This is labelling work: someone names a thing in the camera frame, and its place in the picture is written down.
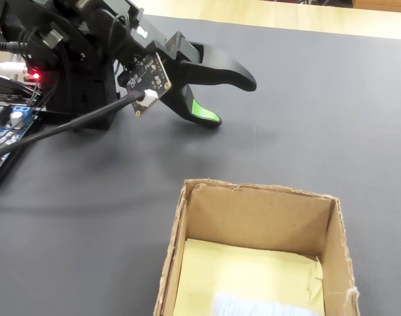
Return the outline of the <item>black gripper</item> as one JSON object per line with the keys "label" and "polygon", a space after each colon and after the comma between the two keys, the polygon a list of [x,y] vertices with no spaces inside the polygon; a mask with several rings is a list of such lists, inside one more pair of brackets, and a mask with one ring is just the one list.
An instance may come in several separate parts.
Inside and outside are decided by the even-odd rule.
{"label": "black gripper", "polygon": [[127,62],[127,88],[137,84],[170,90],[161,101],[182,119],[206,128],[218,128],[221,118],[202,107],[188,84],[229,84],[247,92],[257,89],[253,75],[224,51],[189,42],[181,32],[170,39],[143,17],[143,9],[127,12],[127,38],[131,40]]}

